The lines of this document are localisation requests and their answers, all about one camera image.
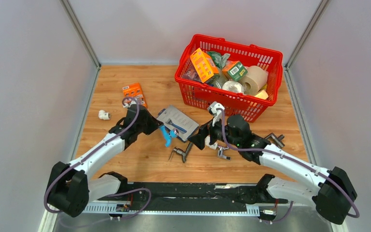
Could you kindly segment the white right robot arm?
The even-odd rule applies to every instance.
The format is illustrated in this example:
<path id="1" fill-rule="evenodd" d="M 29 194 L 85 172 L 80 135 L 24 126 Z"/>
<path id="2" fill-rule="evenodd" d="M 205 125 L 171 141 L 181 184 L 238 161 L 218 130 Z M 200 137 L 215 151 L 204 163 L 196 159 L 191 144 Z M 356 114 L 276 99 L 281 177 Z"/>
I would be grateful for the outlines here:
<path id="1" fill-rule="evenodd" d="M 290 155 L 253 133 L 241 115 L 228 119 L 213 118 L 201 125 L 189 141 L 200 150 L 222 141 L 230 149 L 238 151 L 245 160 L 272 168 L 293 179 L 291 182 L 271 174 L 264 175 L 256 189 L 257 198 L 262 202 L 275 198 L 304 204 L 338 225 L 343 224 L 347 217 L 360 217 L 355 205 L 357 192 L 344 169 L 335 166 L 330 170 Z"/>

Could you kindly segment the white plastic pipe elbow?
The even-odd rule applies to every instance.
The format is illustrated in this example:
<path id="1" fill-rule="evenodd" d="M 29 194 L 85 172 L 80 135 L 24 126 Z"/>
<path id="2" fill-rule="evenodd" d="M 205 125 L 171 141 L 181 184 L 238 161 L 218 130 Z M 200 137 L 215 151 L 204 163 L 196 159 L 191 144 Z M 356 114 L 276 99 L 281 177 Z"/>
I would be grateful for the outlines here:
<path id="1" fill-rule="evenodd" d="M 110 114 L 110 112 L 106 112 L 104 110 L 99 110 L 98 118 L 100 120 L 110 120 L 111 119 L 111 114 Z"/>

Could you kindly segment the blue plastic water faucet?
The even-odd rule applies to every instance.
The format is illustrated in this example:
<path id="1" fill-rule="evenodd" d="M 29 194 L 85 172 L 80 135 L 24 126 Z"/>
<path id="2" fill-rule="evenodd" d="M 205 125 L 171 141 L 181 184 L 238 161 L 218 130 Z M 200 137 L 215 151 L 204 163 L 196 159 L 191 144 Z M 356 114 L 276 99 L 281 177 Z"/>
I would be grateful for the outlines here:
<path id="1" fill-rule="evenodd" d="M 179 135 L 179 132 L 176 128 L 170 130 L 165 125 L 159 127 L 162 132 L 163 138 L 165 139 L 165 147 L 169 147 L 173 138 L 176 138 Z"/>

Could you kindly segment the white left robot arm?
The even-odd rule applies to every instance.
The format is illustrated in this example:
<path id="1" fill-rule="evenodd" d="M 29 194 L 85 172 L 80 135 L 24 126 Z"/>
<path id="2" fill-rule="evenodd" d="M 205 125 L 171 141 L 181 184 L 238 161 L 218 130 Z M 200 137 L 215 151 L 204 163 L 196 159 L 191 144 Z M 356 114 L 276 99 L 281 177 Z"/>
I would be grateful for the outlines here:
<path id="1" fill-rule="evenodd" d="M 45 209 L 51 213 L 80 215 L 88 203 L 112 195 L 123 200 L 128 187 L 125 177 L 110 172 L 92 180 L 94 174 L 111 158 L 137 141 L 140 134 L 149 135 L 163 126 L 142 105 L 128 107 L 127 114 L 109 129 L 105 137 L 80 157 L 64 163 L 59 161 L 51 170 L 43 197 Z"/>

